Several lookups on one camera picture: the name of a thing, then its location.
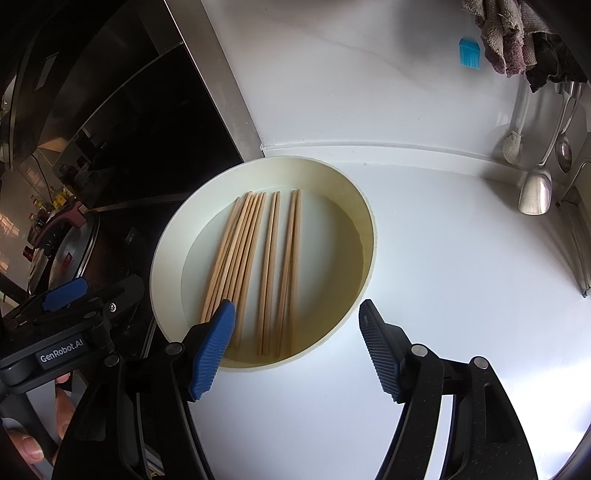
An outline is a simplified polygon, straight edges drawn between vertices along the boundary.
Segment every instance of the kitchen counter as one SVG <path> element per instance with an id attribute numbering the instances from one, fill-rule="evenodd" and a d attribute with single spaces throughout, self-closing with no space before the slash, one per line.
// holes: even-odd
<path id="1" fill-rule="evenodd" d="M 335 166 L 367 196 L 378 251 L 366 298 L 442 358 L 488 358 L 552 477 L 591 421 L 591 301 L 573 274 L 558 211 L 528 217 L 518 188 L 401 166 Z M 427 479 L 439 479 L 452 398 L 444 397 Z M 374 478 L 402 407 L 381 389 L 353 316 L 296 362 L 221 370 L 191 404 L 220 480 Z"/>

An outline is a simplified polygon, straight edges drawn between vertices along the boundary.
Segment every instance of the cloth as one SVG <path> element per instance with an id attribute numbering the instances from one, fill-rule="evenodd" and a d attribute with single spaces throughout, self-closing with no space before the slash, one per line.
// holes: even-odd
<path id="1" fill-rule="evenodd" d="M 521 2 L 521 21 L 523 22 L 523 59 L 528 69 L 538 62 L 535 58 L 534 33 L 554 33 L 540 16 L 525 2 Z"/>
<path id="2" fill-rule="evenodd" d="M 476 17 L 485 57 L 496 72 L 508 77 L 537 64 L 534 33 L 552 33 L 540 16 L 521 0 L 462 0 Z"/>
<path id="3" fill-rule="evenodd" d="M 537 64 L 525 72 L 532 92 L 542 88 L 548 80 L 587 82 L 585 73 L 559 35 L 534 33 L 532 38 Z"/>
<path id="4" fill-rule="evenodd" d="M 523 73 L 524 26 L 517 0 L 462 0 L 464 10 L 476 17 L 484 56 L 497 73 Z"/>

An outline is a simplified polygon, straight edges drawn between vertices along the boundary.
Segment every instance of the human hand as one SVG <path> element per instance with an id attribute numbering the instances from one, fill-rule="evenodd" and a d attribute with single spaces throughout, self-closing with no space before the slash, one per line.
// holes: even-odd
<path id="1" fill-rule="evenodd" d="M 56 420 L 57 420 L 57 434 L 61 439 L 64 438 L 66 430 L 70 425 L 72 416 L 74 415 L 74 405 L 70 400 L 70 397 L 57 385 L 66 382 L 70 378 L 70 374 L 62 375 L 56 378 Z M 9 430 L 8 436 L 12 440 L 12 443 L 17 448 L 18 453 L 21 454 L 22 458 L 29 465 L 40 463 L 44 459 L 43 451 L 39 443 L 30 435 L 26 433 L 16 432 L 15 430 Z M 48 459 L 51 463 L 55 463 L 56 455 L 54 458 Z"/>

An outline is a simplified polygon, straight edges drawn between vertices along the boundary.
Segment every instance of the white bowl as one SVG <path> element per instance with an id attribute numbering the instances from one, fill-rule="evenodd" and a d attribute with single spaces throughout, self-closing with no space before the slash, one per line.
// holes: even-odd
<path id="1" fill-rule="evenodd" d="M 273 311 L 281 277 L 290 192 L 302 189 L 296 354 L 257 356 L 256 318 L 270 193 L 281 192 Z M 223 367 L 261 368 L 321 345 L 359 306 L 376 251 L 375 221 L 363 194 L 337 169 L 309 158 L 262 158 L 234 167 L 193 193 L 170 220 L 154 255 L 150 295 L 156 321 L 170 342 L 183 340 L 199 319 L 210 272 L 232 204 L 248 191 L 268 192 L 252 267 L 238 351 Z"/>

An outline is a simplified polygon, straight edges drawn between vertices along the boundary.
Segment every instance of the spoon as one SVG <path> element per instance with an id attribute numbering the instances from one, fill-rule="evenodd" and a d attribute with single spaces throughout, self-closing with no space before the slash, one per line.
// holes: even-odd
<path id="1" fill-rule="evenodd" d="M 579 83 L 577 87 L 577 95 L 574 99 L 573 110 L 571 111 L 569 119 L 567 120 L 562 131 L 559 133 L 556 143 L 554 144 L 554 153 L 556 154 L 556 159 L 558 159 L 558 166 L 564 173 L 570 172 L 570 169 L 573 166 L 573 151 L 570 148 L 570 142 L 565 133 L 569 128 L 571 121 L 573 120 L 574 113 L 577 110 L 582 93 L 583 84 Z"/>
<path id="2" fill-rule="evenodd" d="M 565 83 L 564 86 L 570 85 L 570 91 L 574 86 L 574 82 Z M 569 104 L 572 93 L 567 95 L 563 89 L 562 95 L 562 109 L 560 111 L 560 117 L 554 135 L 552 135 L 552 141 L 544 154 L 544 158 L 540 163 L 534 165 L 532 169 L 525 176 L 523 186 L 521 187 L 521 193 L 519 194 L 519 211 L 526 215 L 542 215 L 550 209 L 550 202 L 552 200 L 552 177 L 550 171 L 546 167 L 546 161 L 552 152 L 556 138 L 560 132 L 562 121 L 566 114 L 566 108 Z"/>

